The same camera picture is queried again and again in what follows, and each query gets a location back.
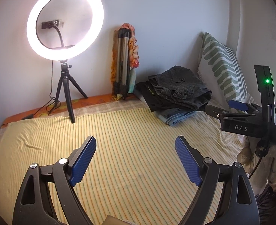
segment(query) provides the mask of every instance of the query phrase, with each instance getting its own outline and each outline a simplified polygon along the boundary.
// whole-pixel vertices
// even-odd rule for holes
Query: folded clothes
[[[136,84],[136,91],[139,91],[147,103],[148,107],[152,112],[158,110],[165,110],[171,108],[181,108],[183,110],[193,110],[188,106],[180,106],[176,103],[172,103],[167,99],[164,99],[156,93],[155,89],[153,88],[152,84],[149,81],[140,82]],[[200,107],[198,111],[204,111],[205,106]]]
[[[148,79],[158,96],[178,106],[196,111],[211,100],[212,92],[190,69],[174,66]]]
[[[174,126],[177,123],[187,119],[193,115],[194,111],[172,108],[163,111],[155,111],[154,114],[169,126]]]

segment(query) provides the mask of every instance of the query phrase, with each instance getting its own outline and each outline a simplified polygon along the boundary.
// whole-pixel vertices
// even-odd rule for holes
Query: ring light
[[[51,0],[38,0],[30,12],[27,23],[27,37],[32,49],[40,56],[54,61],[63,61],[73,58],[85,51],[97,38],[104,18],[104,11],[101,0],[87,0],[92,9],[92,23],[84,38],[75,46],[68,49],[52,50],[45,47],[38,39],[36,33],[37,18],[43,7]]]

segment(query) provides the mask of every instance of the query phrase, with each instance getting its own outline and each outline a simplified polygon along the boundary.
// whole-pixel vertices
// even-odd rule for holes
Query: pillow
[[[212,91],[212,98],[230,110],[229,100],[252,102],[235,53],[209,33],[204,34],[199,55],[198,75]]]

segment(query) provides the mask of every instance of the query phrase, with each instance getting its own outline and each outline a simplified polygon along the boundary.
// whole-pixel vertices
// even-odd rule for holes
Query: screw
[[[240,162],[235,162],[235,167],[240,168],[240,167],[242,167],[242,165]]]
[[[65,164],[67,162],[67,159],[66,158],[61,158],[60,160],[59,160],[59,163],[60,164]]]
[[[211,158],[209,158],[209,157],[206,157],[204,159],[204,162],[207,163],[207,164],[211,164],[213,162],[213,160]]]
[[[36,168],[38,166],[38,164],[36,163],[36,162],[34,162],[34,163],[32,163],[31,165],[30,165],[30,168]]]

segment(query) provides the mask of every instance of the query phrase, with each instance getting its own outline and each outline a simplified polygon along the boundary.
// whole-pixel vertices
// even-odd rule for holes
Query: blue gripper pad
[[[237,110],[244,111],[244,112],[246,112],[248,110],[248,106],[245,103],[242,103],[239,101],[229,100],[228,106],[230,108],[235,108]]]
[[[90,142],[84,147],[77,160],[71,168],[71,177],[69,183],[71,187],[74,187],[79,183],[88,168],[89,163],[96,151],[96,139],[92,137]]]
[[[200,187],[202,178],[200,177],[200,167],[193,158],[192,154],[186,147],[185,143],[177,137],[175,140],[175,150],[184,166],[186,173],[192,183],[195,183],[197,187]]]

